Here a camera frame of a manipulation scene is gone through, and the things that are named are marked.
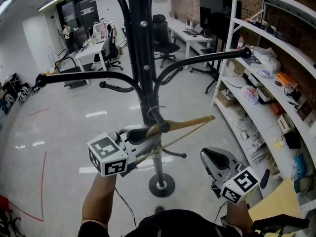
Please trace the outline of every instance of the glossy floor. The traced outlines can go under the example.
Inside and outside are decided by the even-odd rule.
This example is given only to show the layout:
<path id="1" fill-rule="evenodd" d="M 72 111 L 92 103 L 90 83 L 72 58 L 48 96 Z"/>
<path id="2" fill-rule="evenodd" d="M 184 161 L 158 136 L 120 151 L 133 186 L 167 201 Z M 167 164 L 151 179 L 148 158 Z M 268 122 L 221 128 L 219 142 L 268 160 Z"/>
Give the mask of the glossy floor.
<path id="1" fill-rule="evenodd" d="M 184 45 L 176 55 L 178 59 L 185 57 Z M 123 73 L 131 75 L 127 48 L 121 61 Z M 162 71 L 160 62 L 157 61 L 158 73 Z M 182 71 L 161 88 L 160 104 L 166 106 L 161 113 L 166 119 L 183 121 L 215 115 L 216 120 L 170 147 L 172 151 L 186 153 L 186 159 L 162 155 L 164 172 L 176 182 L 175 192 L 170 197 L 157 198 L 150 193 L 148 182 L 155 173 L 151 159 L 139 170 L 124 178 L 118 177 L 117 189 L 132 207 L 137 223 L 152 215 L 158 205 L 166 209 L 192 210 L 214 221 L 223 201 L 210 190 L 211 178 L 202 167 L 199 152 L 203 147 L 219 147 L 233 152 L 239 160 L 244 158 L 220 111 L 210 105 L 214 88 L 208 95 L 204 93 L 211 80 L 206 75 Z M 99 81 L 92 80 L 91 85 L 75 89 L 64 88 L 63 83 L 48 85 L 30 97 L 12 125 L 0 159 L 1 193 L 34 217 L 42 219 L 43 211 L 42 222 L 13 207 L 14 213 L 22 219 L 20 227 L 26 236 L 76 236 L 82 203 L 95 176 L 95 173 L 79 172 L 80 168 L 92 167 L 87 141 L 104 131 L 109 133 L 142 123 L 135 92 L 124 94 L 101 89 Z M 107 82 L 126 86 L 116 79 Z M 163 144 L 186 131 L 163 135 Z M 131 230 L 132 217 L 115 195 L 110 235 L 118 237 Z"/>

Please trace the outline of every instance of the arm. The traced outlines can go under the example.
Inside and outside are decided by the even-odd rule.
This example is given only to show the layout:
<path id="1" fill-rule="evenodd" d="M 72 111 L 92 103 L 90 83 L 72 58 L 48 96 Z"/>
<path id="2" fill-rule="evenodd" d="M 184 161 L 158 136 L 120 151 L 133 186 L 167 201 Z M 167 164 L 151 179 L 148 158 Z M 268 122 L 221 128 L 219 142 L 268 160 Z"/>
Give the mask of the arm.
<path id="1" fill-rule="evenodd" d="M 93 221 L 108 229 L 117 176 L 96 175 L 82 207 L 82 222 Z"/>
<path id="2" fill-rule="evenodd" d="M 249 215 L 245 201 L 238 205 L 228 202 L 226 219 L 228 224 L 240 228 L 243 234 L 253 232 L 251 230 L 253 221 Z"/>

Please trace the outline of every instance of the shelving unit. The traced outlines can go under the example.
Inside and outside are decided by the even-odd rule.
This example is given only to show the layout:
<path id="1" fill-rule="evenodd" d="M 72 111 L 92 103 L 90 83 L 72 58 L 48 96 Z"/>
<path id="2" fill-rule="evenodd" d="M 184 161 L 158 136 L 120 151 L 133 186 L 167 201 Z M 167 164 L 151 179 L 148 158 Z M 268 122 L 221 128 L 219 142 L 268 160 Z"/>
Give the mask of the shelving unit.
<path id="1" fill-rule="evenodd" d="M 258 69 L 249 67 L 248 64 L 241 58 L 238 58 L 236 60 L 239 61 L 244 67 L 246 67 L 252 74 L 254 74 L 256 78 L 260 80 L 260 82 L 268 89 L 268 91 L 282 105 L 286 113 L 290 116 L 291 120 L 295 124 L 297 130 L 300 132 L 311 154 L 314 165 L 316 165 L 316 139 L 315 138 L 313 139 L 311 137 L 309 133 L 308 124 L 303 122 L 300 119 L 294 107 L 288 103 L 288 101 L 295 102 L 293 98 L 287 97 L 284 94 L 284 87 L 276 86 L 276 84 L 274 83 L 274 79 L 262 78 L 257 73 Z"/>
<path id="2" fill-rule="evenodd" d="M 235 118 L 236 114 L 234 112 L 234 106 L 233 107 L 232 106 L 224 107 L 224 105 L 217 98 L 215 99 L 215 103 L 218 106 L 218 108 L 220 109 L 220 111 L 222 112 L 225 119 L 227 120 L 227 123 L 231 127 L 234 135 L 236 136 L 242 150 L 244 151 L 244 154 L 245 154 L 251 168 L 255 171 L 257 176 L 261 178 L 264 175 L 266 169 L 269 168 L 268 162 L 266 160 L 263 160 L 263 161 L 259 162 L 258 164 L 255 164 L 251 160 L 251 154 L 255 151 L 254 148 L 252 147 L 252 140 L 251 140 L 251 138 L 243 140 L 240 137 L 239 131 L 236 129 L 236 127 L 234 125 L 234 120 L 236 119 Z M 281 180 L 277 180 L 277 179 L 274 179 L 273 177 L 270 177 L 268 180 L 267 186 L 264 189 L 261 189 L 259 187 L 261 194 L 262 194 L 262 197 L 265 198 L 267 195 L 269 195 L 276 187 L 279 186 L 280 183 L 281 183 Z"/>
<path id="3" fill-rule="evenodd" d="M 307 71 L 310 72 L 314 78 L 316 78 L 316 69 L 314 68 L 314 62 L 302 51 L 300 51 L 299 49 L 297 49 L 296 47 L 292 46 L 289 43 L 286 43 L 280 39 L 277 39 L 276 37 L 267 33 L 266 31 L 258 27 L 255 27 L 252 24 L 247 23 L 246 21 L 234 18 L 234 22 L 252 30 L 255 33 L 260 34 L 262 37 L 265 37 L 266 39 L 270 40 L 271 42 L 273 42 L 274 44 L 282 48 L 289 55 L 291 55 L 295 60 L 297 60 L 304 68 L 306 68 Z"/>
<path id="4" fill-rule="evenodd" d="M 243 87 L 246 85 L 246 81 L 242 77 L 227 76 L 222 77 L 221 80 L 237 98 L 256 125 L 279 167 L 281 176 L 283 178 L 290 178 L 296 151 L 289 149 L 287 145 L 282 147 L 281 150 L 275 147 L 274 138 L 281 140 L 282 134 L 282 130 L 277 123 L 278 116 L 274 115 L 270 109 L 270 105 L 261 105 L 260 103 L 253 105 L 242 95 L 241 89 L 234 87 Z"/>
<path id="5" fill-rule="evenodd" d="M 275 6 L 284 11 L 287 11 L 288 13 L 291 13 L 292 15 L 295 15 L 296 17 L 302 19 L 304 22 L 316 28 L 316 12 L 307 8 L 306 6 L 293 0 L 264 1 L 266 4 Z M 316 79 L 316 68 L 314 67 L 314 62 L 311 58 L 309 58 L 306 54 L 304 54 L 296 47 L 290 45 L 285 41 L 277 39 L 276 37 L 267 33 L 266 31 L 257 28 L 246 21 L 236 19 L 236 7 L 237 1 L 233 0 L 231 23 L 229 28 L 228 39 L 226 41 L 226 51 L 230 50 L 233 32 L 234 29 L 236 29 L 235 24 L 238 24 L 239 28 L 246 27 L 279 46 L 281 49 L 283 49 L 285 52 L 291 55 L 295 60 L 297 60 L 311 74 L 311 76 L 313 76 Z M 244 60 L 241 58 L 237 58 L 237 60 L 242 65 L 244 65 L 252 74 L 254 74 L 256 78 L 270 91 L 270 93 L 282 105 L 282 107 L 290 116 L 296 128 L 300 132 L 313 159 L 314 165 L 316 165 L 316 139 L 309 134 L 308 124 L 300 119 L 300 117 L 296 114 L 296 110 L 294 109 L 294 107 L 288 103 L 289 100 L 291 100 L 291 102 L 294 102 L 294 100 L 292 98 L 287 97 L 284 94 L 284 88 L 276 86 L 273 79 L 262 78 L 257 74 L 258 69 L 249 67 L 247 63 L 244 62 Z M 234 73 L 232 73 L 232 71 L 230 71 L 227 67 L 227 60 L 224 60 L 221 64 L 220 76 L 212 99 L 212 104 L 216 104 L 218 106 L 224 118 L 227 120 L 234 135 L 240 143 L 240 146 L 244 151 L 250 166 L 253 168 L 253 170 L 257 173 L 259 177 L 262 177 L 263 169 L 268 168 L 266 161 L 262 161 L 259 164 L 254 164 L 254 162 L 252 162 L 250 155 L 251 151 L 253 151 L 254 148 L 249 147 L 250 145 L 252 145 L 251 141 L 249 141 L 249 139 L 244 141 L 240 137 L 239 131 L 235 128 L 235 125 L 232 122 L 232 117 L 234 116 L 233 108 L 225 108 L 223 104 L 217 99 L 217 94 L 222 83 L 224 83 L 225 86 L 232 92 L 232 94 L 239 101 L 240 105 L 245 109 L 249 117 L 252 119 L 254 125 L 257 127 L 258 131 L 262 135 L 262 138 L 265 140 L 269 150 L 271 151 L 271 154 L 273 155 L 276 164 L 280 170 L 280 175 L 282 176 L 282 178 L 285 179 L 291 177 L 293 172 L 294 159 L 296 157 L 296 150 L 289 149 L 287 145 L 283 146 L 281 150 L 279 150 L 275 146 L 275 138 L 281 140 L 282 133 L 282 130 L 277 123 L 278 116 L 274 115 L 269 104 L 263 105 L 257 103 L 253 105 L 243 96 L 241 87 L 246 85 L 246 81 L 241 76 L 234 75 Z M 266 187 L 267 190 L 261 189 L 263 197 L 265 197 L 278 185 L 278 180 L 271 179 L 272 178 L 270 177 L 268 187 Z"/>

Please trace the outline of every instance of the red object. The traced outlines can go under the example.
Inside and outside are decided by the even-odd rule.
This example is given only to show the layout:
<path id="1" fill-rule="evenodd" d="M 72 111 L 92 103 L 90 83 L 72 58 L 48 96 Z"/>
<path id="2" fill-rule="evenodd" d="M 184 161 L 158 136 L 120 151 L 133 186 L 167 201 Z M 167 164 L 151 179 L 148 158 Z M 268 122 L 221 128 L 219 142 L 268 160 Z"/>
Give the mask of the red object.
<path id="1" fill-rule="evenodd" d="M 279 104 L 278 102 L 274 102 L 270 105 L 271 110 L 273 111 L 273 113 L 275 115 L 281 115 L 283 113 L 285 113 L 285 110 L 283 109 L 283 107 L 281 106 L 281 104 Z"/>
<path id="2" fill-rule="evenodd" d="M 0 195 L 0 208 L 3 211 L 9 211 L 9 200 Z"/>

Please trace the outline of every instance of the white desk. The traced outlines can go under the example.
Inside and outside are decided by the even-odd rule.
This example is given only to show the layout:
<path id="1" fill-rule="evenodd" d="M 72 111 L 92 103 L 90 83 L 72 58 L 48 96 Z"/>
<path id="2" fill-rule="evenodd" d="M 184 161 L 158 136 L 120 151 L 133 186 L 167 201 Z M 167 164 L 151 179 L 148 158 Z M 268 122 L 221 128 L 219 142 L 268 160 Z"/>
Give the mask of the white desk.
<path id="1" fill-rule="evenodd" d="M 208 38 L 205 38 L 202 35 L 196 35 L 196 37 L 193 37 L 192 35 L 184 33 L 183 31 L 187 31 L 189 26 L 174 18 L 167 18 L 166 21 L 168 22 L 168 28 L 171 30 L 171 36 L 173 37 L 174 34 L 176 34 L 187 43 L 186 58 L 190 57 L 190 43 L 207 42 L 208 40 Z"/>
<path id="2" fill-rule="evenodd" d="M 75 60 L 78 60 L 79 67 L 80 67 L 82 72 L 84 72 L 84 68 L 83 68 L 83 65 L 82 65 L 80 59 L 83 57 L 86 57 L 89 55 L 95 55 L 95 54 L 99 54 L 103 71 L 106 71 L 104 59 L 103 59 L 103 56 L 101 54 L 103 46 L 104 46 L 104 42 L 101 42 L 101 43 L 97 43 L 95 45 L 88 46 L 82 52 L 80 52 L 80 51 L 78 52 L 78 54 L 75 56 Z"/>

